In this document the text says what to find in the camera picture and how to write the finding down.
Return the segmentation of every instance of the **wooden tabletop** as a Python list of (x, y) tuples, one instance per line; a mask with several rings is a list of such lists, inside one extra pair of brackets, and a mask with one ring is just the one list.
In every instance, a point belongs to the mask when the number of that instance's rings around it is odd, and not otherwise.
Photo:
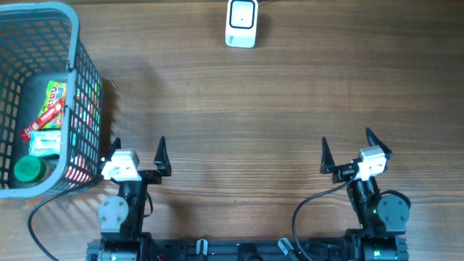
[[(173, 175), (149, 187), (144, 221), (154, 238), (292, 238), (295, 207), (334, 187), (319, 173), (322, 136), (344, 164), (371, 127), (394, 152), (379, 187), (413, 203), (410, 259), (463, 258), (461, 3), (268, 1), (253, 49), (225, 45), (225, 2), (74, 7), (107, 79), (103, 144), (121, 137), (147, 169), (166, 136)], [(60, 260), (82, 260), (116, 193), (100, 183), (46, 205), (36, 234)], [(26, 226), (43, 199), (0, 202), (0, 260), (47, 260)], [(302, 238), (356, 227), (346, 191), (297, 220)]]

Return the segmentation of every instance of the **basket mesh side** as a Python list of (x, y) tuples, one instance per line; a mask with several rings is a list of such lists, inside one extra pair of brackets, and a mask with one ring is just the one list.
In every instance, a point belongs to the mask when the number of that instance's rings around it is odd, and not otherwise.
[(102, 80), (80, 41), (76, 71), (74, 108), (68, 135), (68, 165), (63, 182), (53, 188), (57, 191), (85, 183), (99, 171)]
[(64, 71), (71, 24), (60, 18), (0, 20), (0, 184), (12, 174), (13, 140), (24, 82), (36, 73)]

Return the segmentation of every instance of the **green bottle cap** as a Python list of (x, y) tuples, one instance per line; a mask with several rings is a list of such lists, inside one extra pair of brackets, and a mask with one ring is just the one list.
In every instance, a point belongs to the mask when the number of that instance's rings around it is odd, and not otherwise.
[(14, 165), (14, 176), (24, 183), (37, 183), (46, 172), (45, 161), (35, 156), (24, 156)]

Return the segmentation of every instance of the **plastic basket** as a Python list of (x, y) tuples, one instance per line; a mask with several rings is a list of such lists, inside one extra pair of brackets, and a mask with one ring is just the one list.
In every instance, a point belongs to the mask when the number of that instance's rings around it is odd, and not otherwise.
[[(0, 198), (56, 194), (99, 171), (102, 80), (79, 28), (66, 4), (0, 6)], [(38, 117), (50, 80), (67, 82), (57, 168), (44, 182), (26, 186), (13, 175), (29, 148), (19, 132)]]

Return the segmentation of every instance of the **red candy bar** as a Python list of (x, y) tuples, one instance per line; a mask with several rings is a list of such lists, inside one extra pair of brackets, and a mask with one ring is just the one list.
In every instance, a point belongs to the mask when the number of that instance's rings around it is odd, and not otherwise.
[(30, 124), (25, 130), (20, 132), (20, 136), (25, 142), (30, 141), (30, 132), (31, 131), (39, 131), (41, 130), (45, 124), (47, 124), (51, 119), (56, 117), (61, 111), (65, 102), (63, 100), (57, 101), (50, 109), (46, 110), (42, 116), (34, 120), (32, 124)]

